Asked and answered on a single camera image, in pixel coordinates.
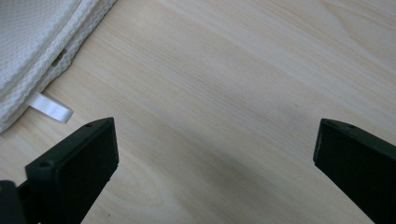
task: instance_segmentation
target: wood grain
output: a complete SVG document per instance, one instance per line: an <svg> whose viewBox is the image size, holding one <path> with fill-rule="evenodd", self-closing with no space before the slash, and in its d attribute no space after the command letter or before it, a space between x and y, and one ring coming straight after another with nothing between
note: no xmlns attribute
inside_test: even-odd
<svg viewBox="0 0 396 224"><path fill-rule="evenodd" d="M119 0L0 135L0 178L114 117L120 167L85 223L372 223L312 161L321 118L396 144L393 0Z"/></svg>

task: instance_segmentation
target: white mesh fabric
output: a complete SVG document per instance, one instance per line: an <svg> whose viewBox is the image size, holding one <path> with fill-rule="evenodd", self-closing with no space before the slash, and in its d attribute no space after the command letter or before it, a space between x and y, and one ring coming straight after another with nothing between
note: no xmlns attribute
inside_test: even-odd
<svg viewBox="0 0 396 224"><path fill-rule="evenodd" d="M24 102L32 92L43 91L70 66L115 1L0 2L0 132L26 110Z"/></svg>

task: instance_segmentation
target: light wood surface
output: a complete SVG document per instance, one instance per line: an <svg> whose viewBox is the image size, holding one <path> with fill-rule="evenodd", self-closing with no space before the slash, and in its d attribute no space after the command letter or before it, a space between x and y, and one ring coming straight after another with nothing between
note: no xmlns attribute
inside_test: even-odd
<svg viewBox="0 0 396 224"><path fill-rule="evenodd" d="M114 117L120 166L84 223L372 223L312 161L321 118L396 144L394 0L119 0L0 135L0 178Z"/></svg>

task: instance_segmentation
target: white label tag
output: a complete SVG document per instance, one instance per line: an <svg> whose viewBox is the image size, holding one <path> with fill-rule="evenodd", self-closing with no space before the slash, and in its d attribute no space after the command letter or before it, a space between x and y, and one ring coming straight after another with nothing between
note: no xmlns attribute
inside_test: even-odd
<svg viewBox="0 0 396 224"><path fill-rule="evenodd" d="M73 110L66 105L52 100L37 91L26 101L26 104L62 123L67 123L73 115Z"/></svg>

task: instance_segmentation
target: black object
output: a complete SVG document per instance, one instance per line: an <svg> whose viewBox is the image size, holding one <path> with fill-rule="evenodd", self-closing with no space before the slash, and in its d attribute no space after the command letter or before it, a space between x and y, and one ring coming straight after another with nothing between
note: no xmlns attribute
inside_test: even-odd
<svg viewBox="0 0 396 224"><path fill-rule="evenodd" d="M28 164L18 188L0 181L0 223L80 223L118 163L114 119L82 126Z"/></svg>
<svg viewBox="0 0 396 224"><path fill-rule="evenodd" d="M353 125L320 123L315 165L373 222L396 223L396 147Z"/></svg>

